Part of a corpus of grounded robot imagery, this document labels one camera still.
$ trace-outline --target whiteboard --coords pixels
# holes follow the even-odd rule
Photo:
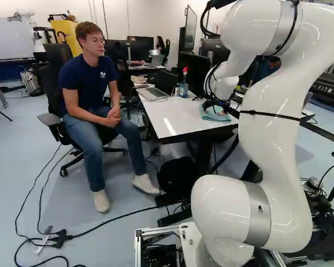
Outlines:
[[[0,60],[33,57],[33,29],[25,18],[0,18]]]

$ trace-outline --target black office chair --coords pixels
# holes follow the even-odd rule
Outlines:
[[[131,71],[129,70],[129,67],[126,62],[124,62],[123,60],[118,60],[116,67],[119,73],[119,78],[116,81],[117,89],[123,95],[125,101],[125,102],[120,102],[120,108],[126,108],[127,119],[129,120],[131,119],[130,111],[132,106],[130,100],[132,99],[134,94],[136,94],[136,91],[134,89],[135,85],[131,80]],[[110,106],[111,105],[110,96],[105,96],[104,102],[106,103],[106,105]]]
[[[164,66],[168,61],[169,48],[171,46],[170,39],[166,39],[165,57],[163,58],[162,66]]]
[[[59,46],[59,45],[60,44],[49,44],[49,46]],[[78,163],[83,159],[82,148],[80,148],[79,145],[76,144],[72,140],[72,138],[70,138],[68,132],[66,131],[64,122],[62,118],[59,116],[61,90],[58,88],[57,82],[58,82],[58,74],[62,64],[70,59],[70,57],[66,57],[69,54],[68,51],[65,51],[66,49],[67,49],[66,46],[54,47],[52,50],[50,50],[49,48],[48,50],[50,51],[53,50],[56,51],[55,53],[53,53],[54,55],[52,55],[51,58],[50,58],[50,53],[47,53],[48,59],[50,60],[50,64],[47,66],[40,67],[38,69],[41,77],[41,85],[43,87],[43,91],[45,92],[48,98],[49,113],[44,113],[37,117],[41,122],[43,122],[50,128],[57,142],[61,142],[63,145],[72,145],[76,149],[76,151],[71,152],[71,155],[76,156],[76,158],[73,159],[71,162],[61,166],[60,175],[62,177],[68,175],[67,168]],[[97,125],[97,130],[103,144],[104,152],[123,152],[124,155],[127,154],[127,149],[114,149],[110,147],[104,147],[118,136],[118,134],[114,130],[100,125]]]

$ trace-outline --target man's hand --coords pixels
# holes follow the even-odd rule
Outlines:
[[[114,106],[107,114],[107,117],[120,118],[120,106],[119,105]]]
[[[121,118],[116,118],[116,117],[111,116],[108,118],[102,118],[100,121],[100,124],[106,127],[114,128],[120,121],[121,121]]]

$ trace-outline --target jeans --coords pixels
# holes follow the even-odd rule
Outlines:
[[[107,117],[109,107],[101,106],[88,110],[89,112]],[[102,142],[97,133],[94,123],[80,120],[65,114],[63,117],[66,129],[75,143],[83,149],[84,167],[87,173],[90,190],[98,192],[105,188],[104,177],[102,174]],[[145,156],[141,145],[139,128],[131,121],[122,118],[114,130],[127,139],[132,165],[136,175],[147,173]]]

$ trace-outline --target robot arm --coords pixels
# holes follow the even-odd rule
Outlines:
[[[239,118],[240,144],[262,170],[263,181],[207,175],[191,195],[193,218],[209,254],[220,266],[242,266],[254,246],[292,253],[310,240],[311,213],[295,144],[306,93],[334,62],[334,7],[240,0],[225,17],[221,40],[231,52],[210,80],[217,91],[224,81],[235,83],[233,77],[243,74],[256,55],[275,55],[282,62],[248,90]]]

